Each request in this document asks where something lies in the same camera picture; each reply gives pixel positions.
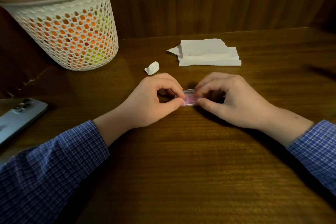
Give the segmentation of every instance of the blue plaid sleeve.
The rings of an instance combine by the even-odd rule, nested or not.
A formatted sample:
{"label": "blue plaid sleeve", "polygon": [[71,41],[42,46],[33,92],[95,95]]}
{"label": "blue plaid sleeve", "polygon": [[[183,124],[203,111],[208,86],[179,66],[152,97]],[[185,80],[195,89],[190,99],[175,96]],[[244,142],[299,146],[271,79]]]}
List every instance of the blue plaid sleeve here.
{"label": "blue plaid sleeve", "polygon": [[336,195],[336,125],[321,121],[292,142],[287,150]]}
{"label": "blue plaid sleeve", "polygon": [[20,152],[0,167],[0,223],[52,223],[108,156],[92,121]]}

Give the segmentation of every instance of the wooden table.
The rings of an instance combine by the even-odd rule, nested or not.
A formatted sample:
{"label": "wooden table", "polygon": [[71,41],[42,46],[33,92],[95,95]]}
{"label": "wooden table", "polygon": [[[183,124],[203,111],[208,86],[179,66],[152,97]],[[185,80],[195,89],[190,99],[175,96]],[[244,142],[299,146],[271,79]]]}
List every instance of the wooden table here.
{"label": "wooden table", "polygon": [[[55,65],[22,90],[50,110],[1,151],[19,150],[117,107],[146,76],[159,72],[184,89],[212,71],[242,75],[271,103],[308,119],[336,122],[336,35],[315,29],[183,36],[237,46],[241,67],[179,67],[166,50],[181,37],[120,40],[114,60],[73,72]],[[2,101],[1,111],[20,99]],[[334,223],[335,197],[286,150],[257,131],[233,127],[198,108],[179,108],[129,131],[85,180],[58,222]]]}

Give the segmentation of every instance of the silver smartphone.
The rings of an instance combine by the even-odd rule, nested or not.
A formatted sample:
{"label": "silver smartphone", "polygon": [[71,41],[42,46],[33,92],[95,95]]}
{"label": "silver smartphone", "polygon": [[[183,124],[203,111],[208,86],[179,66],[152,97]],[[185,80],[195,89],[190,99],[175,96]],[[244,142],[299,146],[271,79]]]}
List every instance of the silver smartphone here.
{"label": "silver smartphone", "polygon": [[0,117],[0,145],[26,128],[47,110],[48,104],[27,98]]}

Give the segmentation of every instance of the transparent case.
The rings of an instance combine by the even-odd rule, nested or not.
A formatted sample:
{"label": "transparent case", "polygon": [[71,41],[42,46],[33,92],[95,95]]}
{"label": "transparent case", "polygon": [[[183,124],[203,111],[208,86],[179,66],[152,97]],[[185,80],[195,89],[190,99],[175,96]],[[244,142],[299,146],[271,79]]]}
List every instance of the transparent case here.
{"label": "transparent case", "polygon": [[202,97],[202,96],[196,97],[194,95],[195,89],[192,89],[192,90],[183,90],[183,93],[185,94],[185,98],[184,98],[184,103],[181,106],[194,106],[194,105],[196,105],[197,99],[199,99],[199,98]]}

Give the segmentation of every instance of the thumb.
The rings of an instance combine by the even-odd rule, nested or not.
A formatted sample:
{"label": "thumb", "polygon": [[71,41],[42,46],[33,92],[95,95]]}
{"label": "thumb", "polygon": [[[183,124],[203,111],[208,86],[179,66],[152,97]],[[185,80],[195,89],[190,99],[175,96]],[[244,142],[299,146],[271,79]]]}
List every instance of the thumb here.
{"label": "thumb", "polygon": [[201,106],[204,110],[213,113],[223,120],[225,119],[225,106],[223,104],[215,103],[206,98],[198,99],[197,104]]}
{"label": "thumb", "polygon": [[181,105],[183,105],[184,100],[183,98],[174,98],[167,103],[161,103],[160,111],[161,116],[164,117],[171,112],[177,110]]}

